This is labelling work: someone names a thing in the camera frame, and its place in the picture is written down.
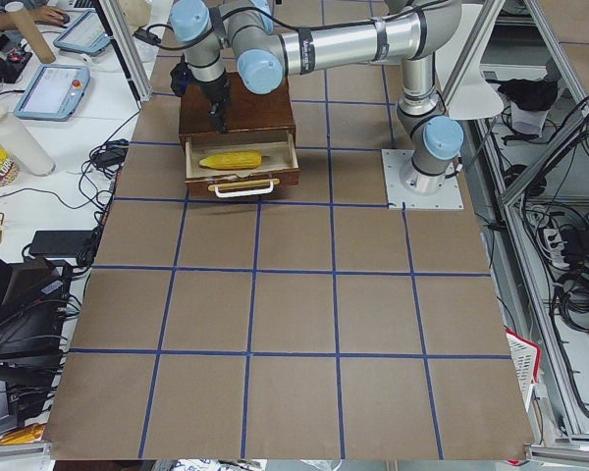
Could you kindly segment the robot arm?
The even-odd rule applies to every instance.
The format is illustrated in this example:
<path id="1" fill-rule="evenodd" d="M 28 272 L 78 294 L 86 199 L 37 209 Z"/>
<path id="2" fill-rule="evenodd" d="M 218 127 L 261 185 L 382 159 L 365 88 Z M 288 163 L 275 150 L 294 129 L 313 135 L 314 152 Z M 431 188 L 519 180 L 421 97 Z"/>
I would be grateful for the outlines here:
<path id="1" fill-rule="evenodd" d="M 415 149 L 401 170 L 404 187 L 433 194 L 458 155 L 463 134 L 445 116 L 435 81 L 435 54 L 455 34 L 458 1 L 391 1 L 385 16 L 324 26 L 286 26 L 265 1 L 233 1 L 210 8 L 179 1 L 170 26 L 183 52 L 181 64 L 210 104 L 212 130 L 227 132 L 231 85 L 221 52 L 230 48 L 242 85 L 257 95 L 278 89 L 291 75 L 309 75 L 355 63 L 402 63 L 397 114 Z"/>

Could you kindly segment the person's hand on mouse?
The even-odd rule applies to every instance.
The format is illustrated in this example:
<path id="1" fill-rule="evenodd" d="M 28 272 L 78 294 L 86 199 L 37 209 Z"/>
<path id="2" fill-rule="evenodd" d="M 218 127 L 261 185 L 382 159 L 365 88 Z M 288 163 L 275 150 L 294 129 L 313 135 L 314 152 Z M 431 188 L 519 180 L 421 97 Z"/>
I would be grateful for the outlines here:
<path id="1" fill-rule="evenodd" d="M 53 6 L 40 6 L 29 10 L 36 24 L 48 26 L 64 26 L 70 21 L 69 15 L 62 9 Z"/>

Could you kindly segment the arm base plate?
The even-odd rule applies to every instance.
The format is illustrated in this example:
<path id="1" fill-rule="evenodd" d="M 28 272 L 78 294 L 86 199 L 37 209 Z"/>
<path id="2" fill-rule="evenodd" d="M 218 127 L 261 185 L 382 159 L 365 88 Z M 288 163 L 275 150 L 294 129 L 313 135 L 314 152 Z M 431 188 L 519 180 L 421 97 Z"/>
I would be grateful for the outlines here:
<path id="1" fill-rule="evenodd" d="M 461 211 L 464 209 L 454 165 L 428 177 L 412 167 L 412 150 L 383 149 L 387 205 L 393 210 Z"/>

